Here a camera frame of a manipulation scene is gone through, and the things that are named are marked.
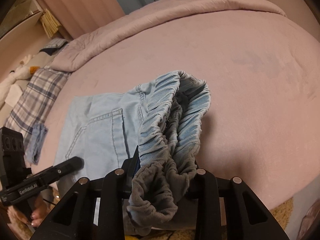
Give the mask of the person's left hand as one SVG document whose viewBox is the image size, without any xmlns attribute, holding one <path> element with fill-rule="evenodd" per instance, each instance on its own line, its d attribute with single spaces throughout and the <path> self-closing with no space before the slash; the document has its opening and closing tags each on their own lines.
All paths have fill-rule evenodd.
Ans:
<svg viewBox="0 0 320 240">
<path fill-rule="evenodd" d="M 35 198 L 34 208 L 29 217 L 26 216 L 25 212 L 22 212 L 15 206 L 10 206 L 9 209 L 13 212 L 14 215 L 16 215 L 18 220 L 20 220 L 24 224 L 31 225 L 33 228 L 39 227 L 50 212 L 41 194 L 39 194 Z"/>
</svg>

